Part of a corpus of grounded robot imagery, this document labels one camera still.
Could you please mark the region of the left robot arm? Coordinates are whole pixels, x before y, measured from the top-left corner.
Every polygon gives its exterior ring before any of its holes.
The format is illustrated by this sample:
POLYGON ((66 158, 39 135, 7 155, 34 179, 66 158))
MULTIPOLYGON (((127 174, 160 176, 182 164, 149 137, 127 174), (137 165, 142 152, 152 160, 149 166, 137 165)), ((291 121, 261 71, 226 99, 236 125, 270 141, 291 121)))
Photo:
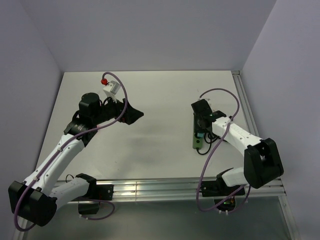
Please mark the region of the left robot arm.
POLYGON ((102 123, 111 121, 131 125, 144 116, 133 108, 127 98, 122 101, 107 97, 100 100, 98 94, 90 92, 81 97, 78 110, 67 125, 56 147, 44 162, 24 181, 14 181, 8 188, 14 225, 21 232, 18 218, 32 222, 33 226, 48 224, 56 211, 72 200, 102 203, 98 197, 97 180, 84 173, 56 187, 59 176, 70 162, 103 129, 102 123))

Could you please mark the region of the green power strip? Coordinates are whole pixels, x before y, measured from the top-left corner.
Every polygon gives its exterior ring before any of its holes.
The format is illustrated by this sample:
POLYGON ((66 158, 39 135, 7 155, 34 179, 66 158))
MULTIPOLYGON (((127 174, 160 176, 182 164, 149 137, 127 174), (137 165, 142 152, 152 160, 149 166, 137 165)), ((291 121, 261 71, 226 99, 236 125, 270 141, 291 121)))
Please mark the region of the green power strip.
POLYGON ((198 118, 193 114, 193 134, 192 134, 192 148, 200 150, 203 147, 203 138, 197 138, 197 133, 204 133, 204 130, 198 124, 198 118))

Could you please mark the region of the teal plug adapter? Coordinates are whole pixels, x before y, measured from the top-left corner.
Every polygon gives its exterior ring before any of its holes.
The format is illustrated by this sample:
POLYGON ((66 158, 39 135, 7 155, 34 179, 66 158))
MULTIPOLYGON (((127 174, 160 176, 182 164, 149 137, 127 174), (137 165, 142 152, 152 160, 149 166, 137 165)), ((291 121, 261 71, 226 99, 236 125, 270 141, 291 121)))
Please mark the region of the teal plug adapter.
POLYGON ((198 138, 198 139, 201 139, 201 138, 203 138, 204 137, 204 133, 197 133, 196 134, 196 137, 198 138))

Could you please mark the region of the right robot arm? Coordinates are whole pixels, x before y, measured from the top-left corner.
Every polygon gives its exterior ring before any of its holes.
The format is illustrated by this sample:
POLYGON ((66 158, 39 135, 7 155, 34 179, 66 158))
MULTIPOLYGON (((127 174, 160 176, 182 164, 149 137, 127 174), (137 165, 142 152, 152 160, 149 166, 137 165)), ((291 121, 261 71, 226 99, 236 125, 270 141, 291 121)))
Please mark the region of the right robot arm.
POLYGON ((244 130, 225 113, 213 111, 205 99, 191 104, 195 133, 211 133, 225 140, 243 156, 243 166, 225 170, 217 175, 216 189, 229 194, 234 186, 250 185, 255 189, 284 174, 276 142, 262 139, 244 130))

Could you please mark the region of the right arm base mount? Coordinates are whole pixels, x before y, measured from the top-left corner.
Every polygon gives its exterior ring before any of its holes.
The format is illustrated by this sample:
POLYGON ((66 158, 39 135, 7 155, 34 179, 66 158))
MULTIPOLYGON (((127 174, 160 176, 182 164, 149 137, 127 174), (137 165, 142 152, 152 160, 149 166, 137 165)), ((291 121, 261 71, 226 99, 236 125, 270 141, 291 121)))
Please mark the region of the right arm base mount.
MULTIPOLYGON (((240 185, 235 185, 232 187, 227 186, 222 182, 222 180, 212 180, 212 181, 203 181, 200 187, 200 193, 202 197, 226 197, 229 194, 236 191, 240 185)), ((242 188, 235 195, 232 195, 230 198, 225 200, 220 204, 217 209, 219 211, 232 211, 236 207, 236 196, 244 196, 245 190, 242 188)))

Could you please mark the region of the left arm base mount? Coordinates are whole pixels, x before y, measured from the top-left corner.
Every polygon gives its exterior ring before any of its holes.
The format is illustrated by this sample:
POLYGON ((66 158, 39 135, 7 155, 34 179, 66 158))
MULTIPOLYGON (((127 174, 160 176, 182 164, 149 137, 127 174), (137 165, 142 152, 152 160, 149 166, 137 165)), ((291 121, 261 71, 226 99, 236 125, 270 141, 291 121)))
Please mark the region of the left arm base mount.
POLYGON ((91 196, 81 196, 76 200, 80 202, 90 202, 90 203, 78 203, 77 209, 78 213, 83 216, 96 215, 99 210, 103 208, 103 204, 111 207, 111 212, 115 210, 114 204, 111 202, 113 198, 114 185, 97 185, 93 195, 91 196))

